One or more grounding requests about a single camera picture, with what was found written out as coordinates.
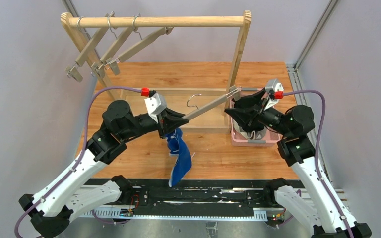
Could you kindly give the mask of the grey underwear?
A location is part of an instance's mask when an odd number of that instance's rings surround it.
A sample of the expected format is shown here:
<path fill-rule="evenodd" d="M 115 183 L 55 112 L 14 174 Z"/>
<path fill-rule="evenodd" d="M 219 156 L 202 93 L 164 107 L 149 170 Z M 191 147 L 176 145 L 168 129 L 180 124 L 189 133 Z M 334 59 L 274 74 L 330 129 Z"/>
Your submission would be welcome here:
<path fill-rule="evenodd" d="M 266 131 L 266 128 L 264 128 L 263 130 L 254 130 L 251 132 L 237 130 L 236 134 L 238 134 L 246 140 L 262 140 L 266 135 Z"/>

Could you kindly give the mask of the wooden hanger holding blue underwear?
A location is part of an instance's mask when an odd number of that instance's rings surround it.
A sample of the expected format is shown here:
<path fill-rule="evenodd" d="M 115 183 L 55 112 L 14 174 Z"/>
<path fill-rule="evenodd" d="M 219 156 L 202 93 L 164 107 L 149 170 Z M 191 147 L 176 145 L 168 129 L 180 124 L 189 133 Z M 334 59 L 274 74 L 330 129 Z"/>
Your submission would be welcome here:
<path fill-rule="evenodd" d="M 198 109 L 190 112 L 189 114 L 184 115 L 182 118 L 187 119 L 187 120 L 192 120 L 192 119 L 206 113 L 207 111 L 227 102 L 231 97 L 238 95 L 241 92 L 241 90 L 242 90 L 242 87 L 232 86 L 230 88 L 230 92 L 216 98 L 215 100 L 209 102 L 208 104 L 202 106 L 201 108 L 198 108 Z"/>

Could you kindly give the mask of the blue underwear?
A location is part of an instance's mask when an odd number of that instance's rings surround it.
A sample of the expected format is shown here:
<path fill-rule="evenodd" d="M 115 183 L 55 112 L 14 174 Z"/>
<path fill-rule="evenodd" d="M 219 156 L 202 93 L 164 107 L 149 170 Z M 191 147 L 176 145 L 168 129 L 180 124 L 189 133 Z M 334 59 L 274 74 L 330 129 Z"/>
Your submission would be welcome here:
<path fill-rule="evenodd" d="M 176 157 L 168 182 L 169 187 L 176 186 L 192 168 L 192 155 L 186 143 L 183 141 L 182 136 L 183 132 L 180 128 L 166 134 L 169 154 Z"/>

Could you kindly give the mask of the wooden hanger holding black underwear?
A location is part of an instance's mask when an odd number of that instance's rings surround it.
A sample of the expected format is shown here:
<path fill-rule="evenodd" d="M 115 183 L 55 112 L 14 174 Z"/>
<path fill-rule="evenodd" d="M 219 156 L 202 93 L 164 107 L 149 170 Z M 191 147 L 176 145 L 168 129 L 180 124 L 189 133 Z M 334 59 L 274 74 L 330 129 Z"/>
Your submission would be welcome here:
<path fill-rule="evenodd" d="M 134 45 L 130 46 L 128 49 L 123 51 L 121 54 L 115 57 L 115 55 L 112 57 L 112 61 L 107 60 L 105 65 L 105 70 L 111 70 L 114 75 L 120 74 L 120 69 L 118 67 L 119 63 L 123 63 L 126 60 L 130 59 L 132 56 L 136 55 L 138 52 L 149 46 L 151 43 L 153 43 L 157 38 L 163 35 L 169 35 L 173 27 L 161 27 L 150 34 L 148 34 L 146 37 L 135 43 Z"/>

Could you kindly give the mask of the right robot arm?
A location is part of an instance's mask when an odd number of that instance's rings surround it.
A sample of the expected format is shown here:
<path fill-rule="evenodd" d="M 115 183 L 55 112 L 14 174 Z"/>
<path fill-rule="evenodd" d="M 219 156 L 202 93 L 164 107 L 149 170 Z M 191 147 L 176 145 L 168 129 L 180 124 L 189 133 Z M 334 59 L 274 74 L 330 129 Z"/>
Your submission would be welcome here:
<path fill-rule="evenodd" d="M 262 89 L 243 96 L 225 110 L 245 130 L 263 125 L 282 136 L 277 142 L 278 152 L 312 200 L 308 204 L 285 179 L 277 178 L 264 188 L 267 202 L 287 209 L 313 238 L 369 238 L 371 228 L 358 222 L 337 196 L 318 158 L 318 144 L 312 144 L 308 138 L 315 128 L 313 110 L 296 105 L 282 113 L 267 106 L 286 96 L 283 91 Z"/>

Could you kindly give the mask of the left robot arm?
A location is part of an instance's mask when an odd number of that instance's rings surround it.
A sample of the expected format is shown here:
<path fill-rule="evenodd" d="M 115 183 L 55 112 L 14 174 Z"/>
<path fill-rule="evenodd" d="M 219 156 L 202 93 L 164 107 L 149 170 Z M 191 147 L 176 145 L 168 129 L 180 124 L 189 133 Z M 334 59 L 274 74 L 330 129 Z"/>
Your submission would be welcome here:
<path fill-rule="evenodd" d="M 147 113 L 137 116 L 127 101 L 110 103 L 102 115 L 100 129 L 86 142 L 78 157 L 40 192 L 20 198 L 20 205 L 41 236 L 59 235 L 76 218 L 103 204 L 132 203 L 133 188 L 123 176 L 115 176 L 82 195 L 76 192 L 125 151 L 128 142 L 153 131 L 164 137 L 189 122 L 188 116 L 167 108 L 157 96 L 145 99 L 145 103 Z"/>

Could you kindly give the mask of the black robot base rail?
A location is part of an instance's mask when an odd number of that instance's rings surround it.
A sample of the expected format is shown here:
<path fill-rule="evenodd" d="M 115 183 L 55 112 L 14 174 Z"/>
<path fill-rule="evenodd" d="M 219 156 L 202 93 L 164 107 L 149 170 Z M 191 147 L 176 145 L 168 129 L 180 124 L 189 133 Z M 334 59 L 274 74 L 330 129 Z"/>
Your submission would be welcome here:
<path fill-rule="evenodd" d="M 86 212 L 116 222 L 129 219 L 261 221 L 290 218 L 288 209 L 264 194 L 265 179 L 184 179 L 168 187 L 167 179 L 131 179 L 129 201 L 109 202 Z"/>

